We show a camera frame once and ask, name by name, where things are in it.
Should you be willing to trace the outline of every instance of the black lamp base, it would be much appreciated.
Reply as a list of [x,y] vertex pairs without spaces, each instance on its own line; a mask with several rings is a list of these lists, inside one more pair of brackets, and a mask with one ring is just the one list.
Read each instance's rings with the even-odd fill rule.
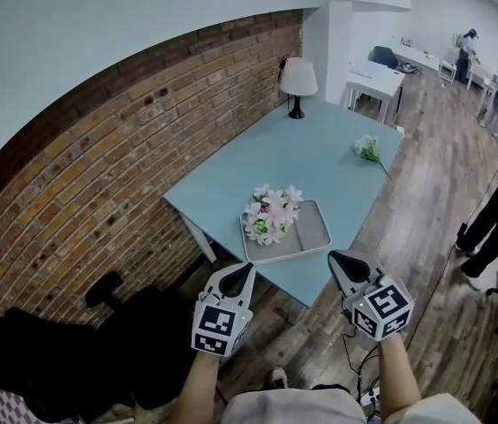
[[293,119],[302,119],[304,117],[304,111],[300,108],[300,96],[294,96],[294,108],[288,114],[289,117]]

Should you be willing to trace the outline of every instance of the table lamp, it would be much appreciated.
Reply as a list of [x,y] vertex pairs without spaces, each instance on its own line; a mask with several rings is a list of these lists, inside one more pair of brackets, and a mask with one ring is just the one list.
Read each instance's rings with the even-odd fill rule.
[[281,78],[281,90],[294,96],[294,108],[288,114],[294,119],[302,119],[304,112],[300,108],[301,95],[313,95],[318,91],[313,64],[305,58],[288,58]]

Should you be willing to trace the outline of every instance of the brick wall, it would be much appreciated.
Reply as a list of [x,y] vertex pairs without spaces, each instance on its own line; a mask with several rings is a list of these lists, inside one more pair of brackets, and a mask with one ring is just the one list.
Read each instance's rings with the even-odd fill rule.
[[161,196],[285,101],[278,64],[301,55],[301,21],[261,14],[158,44],[19,131],[0,151],[0,314],[98,324],[109,309],[83,295],[108,271],[123,299],[175,281],[200,251]]

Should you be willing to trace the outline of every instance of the light blue table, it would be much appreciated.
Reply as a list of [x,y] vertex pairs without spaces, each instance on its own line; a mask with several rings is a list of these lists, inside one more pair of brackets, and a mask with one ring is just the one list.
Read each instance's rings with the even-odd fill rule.
[[[285,105],[271,111],[164,195],[211,262],[215,255],[204,233],[245,261],[239,216],[254,187],[266,183],[294,185],[318,201],[332,238],[329,249],[348,249],[357,236],[387,176],[352,146],[367,133],[377,136],[390,170],[402,134],[318,99],[304,99],[302,108],[306,117],[300,120],[288,117]],[[331,277],[328,250],[257,269],[299,303],[292,314],[311,307]]]

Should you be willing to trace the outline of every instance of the plaid fabric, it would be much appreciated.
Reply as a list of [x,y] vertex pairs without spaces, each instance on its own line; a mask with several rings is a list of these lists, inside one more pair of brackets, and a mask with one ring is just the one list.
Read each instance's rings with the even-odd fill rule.
[[[46,424],[35,418],[21,396],[0,390],[0,422],[2,424]],[[59,424],[81,424],[79,418],[59,421]]]

